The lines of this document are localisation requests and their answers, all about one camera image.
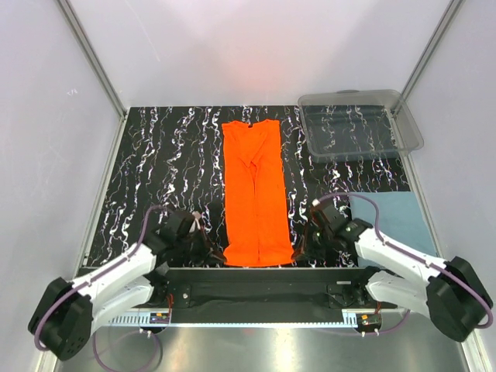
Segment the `orange t shirt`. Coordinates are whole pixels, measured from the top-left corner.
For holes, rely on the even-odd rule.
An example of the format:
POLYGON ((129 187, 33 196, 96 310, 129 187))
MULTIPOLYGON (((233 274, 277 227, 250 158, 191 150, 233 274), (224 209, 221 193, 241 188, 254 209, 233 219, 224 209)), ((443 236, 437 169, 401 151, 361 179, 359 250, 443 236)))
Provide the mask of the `orange t shirt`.
POLYGON ((281 158, 281 126, 274 119, 222 125, 227 264, 273 267, 292 262, 293 248, 281 158))

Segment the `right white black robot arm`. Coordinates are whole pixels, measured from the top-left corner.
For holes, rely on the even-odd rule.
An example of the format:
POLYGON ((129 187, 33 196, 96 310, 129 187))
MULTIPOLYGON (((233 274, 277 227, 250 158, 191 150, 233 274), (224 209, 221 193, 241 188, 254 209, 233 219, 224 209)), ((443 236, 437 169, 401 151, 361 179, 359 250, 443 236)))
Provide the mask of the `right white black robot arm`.
POLYGON ((429 319, 449 339, 463 342, 492 326, 494 302, 473 266, 462 257, 444 260, 381 232, 379 223, 347 219, 328 198, 313 201, 293 260, 324 260, 348 253, 373 262, 352 298, 361 307, 387 302, 429 319))

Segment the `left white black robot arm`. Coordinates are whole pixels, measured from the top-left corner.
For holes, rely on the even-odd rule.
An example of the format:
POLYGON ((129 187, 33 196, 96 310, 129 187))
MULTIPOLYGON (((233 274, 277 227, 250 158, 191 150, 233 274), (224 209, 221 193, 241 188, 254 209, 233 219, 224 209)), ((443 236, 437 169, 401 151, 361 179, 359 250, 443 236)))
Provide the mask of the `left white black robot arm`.
POLYGON ((223 264, 227 259, 205 230, 197 212, 169 212, 166 221, 150 228, 145 214, 139 239, 96 270, 66 281, 51 281, 29 320, 35 347, 59 360, 75 356, 94 333, 136 306, 171 304, 166 273, 180 260, 196 266, 223 264))

